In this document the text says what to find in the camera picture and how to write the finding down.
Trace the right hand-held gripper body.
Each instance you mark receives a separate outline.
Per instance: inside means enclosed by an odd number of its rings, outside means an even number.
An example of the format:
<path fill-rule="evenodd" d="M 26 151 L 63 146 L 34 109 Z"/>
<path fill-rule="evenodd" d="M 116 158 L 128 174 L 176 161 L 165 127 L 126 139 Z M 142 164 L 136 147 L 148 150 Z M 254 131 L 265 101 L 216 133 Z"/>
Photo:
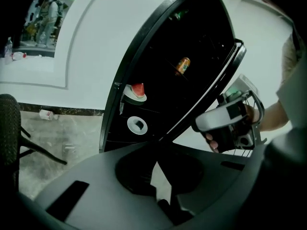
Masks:
<path fill-rule="evenodd" d="M 259 116 L 256 121 L 248 113 L 248 99 L 257 105 Z M 204 137 L 210 134 L 218 143 L 219 153 L 229 150 L 253 150 L 267 140 L 261 139 L 259 124 L 265 108 L 259 99 L 255 85 L 240 74 L 227 91 L 217 98 L 218 106 L 195 118 L 192 128 Z"/>

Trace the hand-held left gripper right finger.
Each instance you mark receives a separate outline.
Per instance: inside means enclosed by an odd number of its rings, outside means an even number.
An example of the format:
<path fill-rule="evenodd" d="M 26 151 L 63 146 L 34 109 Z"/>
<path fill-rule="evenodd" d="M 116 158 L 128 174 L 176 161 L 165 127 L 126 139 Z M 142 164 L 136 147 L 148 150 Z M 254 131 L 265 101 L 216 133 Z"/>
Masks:
<path fill-rule="evenodd" d="M 165 145 L 158 164 L 172 191 L 170 200 L 159 199 L 158 205 L 171 216 L 196 216 L 223 196 L 231 200 L 247 197 L 258 175 L 264 149 L 264 145 L 258 146 L 249 157 L 244 157 L 174 143 Z"/>

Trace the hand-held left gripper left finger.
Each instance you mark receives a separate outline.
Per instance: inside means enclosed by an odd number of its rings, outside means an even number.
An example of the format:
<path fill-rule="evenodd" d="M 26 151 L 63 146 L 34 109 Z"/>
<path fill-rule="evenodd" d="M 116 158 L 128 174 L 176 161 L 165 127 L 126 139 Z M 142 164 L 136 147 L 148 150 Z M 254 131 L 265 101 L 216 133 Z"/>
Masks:
<path fill-rule="evenodd" d="M 66 223 L 81 230 L 166 230 L 173 223 L 155 198 L 132 194 L 117 180 L 120 158 L 142 143 L 96 154 L 73 166 L 48 184 L 35 198 L 47 209 L 74 181 L 89 184 Z"/>

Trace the person's right hand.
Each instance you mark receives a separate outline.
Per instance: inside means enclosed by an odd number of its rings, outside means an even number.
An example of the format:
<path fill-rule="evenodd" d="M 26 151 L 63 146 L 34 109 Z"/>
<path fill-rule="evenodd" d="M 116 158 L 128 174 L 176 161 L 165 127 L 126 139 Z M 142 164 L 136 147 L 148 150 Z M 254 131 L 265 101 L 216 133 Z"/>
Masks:
<path fill-rule="evenodd" d="M 206 133 L 205 139 L 206 139 L 206 142 L 208 143 L 209 147 L 211 148 L 211 150 L 215 153 L 219 153 L 218 143 L 213 139 L 213 136 L 209 133 Z"/>

